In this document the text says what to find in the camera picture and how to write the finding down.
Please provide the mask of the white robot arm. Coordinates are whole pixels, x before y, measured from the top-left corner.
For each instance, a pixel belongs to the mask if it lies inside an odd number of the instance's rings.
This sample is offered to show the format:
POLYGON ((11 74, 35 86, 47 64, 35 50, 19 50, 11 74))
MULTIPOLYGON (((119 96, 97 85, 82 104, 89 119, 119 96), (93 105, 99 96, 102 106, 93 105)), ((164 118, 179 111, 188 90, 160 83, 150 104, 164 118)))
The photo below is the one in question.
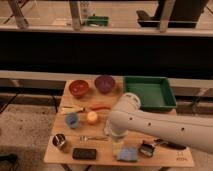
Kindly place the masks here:
POLYGON ((167 142, 213 154, 213 119, 145 112, 133 93, 124 93, 111 108, 106 129, 114 140, 128 131, 144 133, 167 142))

